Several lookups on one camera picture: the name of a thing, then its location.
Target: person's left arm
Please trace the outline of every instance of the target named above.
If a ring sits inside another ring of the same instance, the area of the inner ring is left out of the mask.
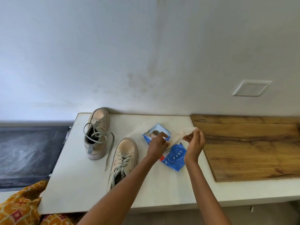
[[[81,219],[78,225],[121,224],[133,204],[151,167],[161,157],[168,142],[161,132],[149,144],[146,157]]]

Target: wooden board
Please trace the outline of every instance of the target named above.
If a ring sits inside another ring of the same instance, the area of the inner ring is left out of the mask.
[[[300,177],[300,117],[191,115],[216,182]]]

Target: wall switch plate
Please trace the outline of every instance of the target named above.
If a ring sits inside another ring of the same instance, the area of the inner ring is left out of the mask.
[[[268,80],[243,80],[232,95],[258,97],[265,93],[271,83]]]

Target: shoe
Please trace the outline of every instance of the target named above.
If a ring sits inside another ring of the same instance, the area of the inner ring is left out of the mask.
[[[107,144],[106,135],[110,133],[112,135],[112,144],[110,146],[108,154],[110,154],[115,136],[112,132],[107,132],[110,126],[110,116],[106,109],[98,108],[91,114],[88,123],[84,126],[84,145],[85,151],[88,154],[88,158],[91,160],[98,160],[106,155]]]
[[[135,168],[138,159],[139,152],[135,141],[129,137],[123,138],[115,151],[107,192]]]

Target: blue plastic packet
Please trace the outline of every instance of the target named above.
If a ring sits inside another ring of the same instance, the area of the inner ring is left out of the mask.
[[[171,133],[158,123],[142,135],[144,136],[147,143],[150,144],[152,138],[158,136],[160,132],[164,132],[165,134],[167,134],[168,137],[166,138],[166,140],[170,140]],[[186,149],[183,147],[182,143],[180,143],[178,145],[173,145],[170,151],[165,150],[159,160],[166,164],[168,167],[179,171],[185,165],[185,153]]]

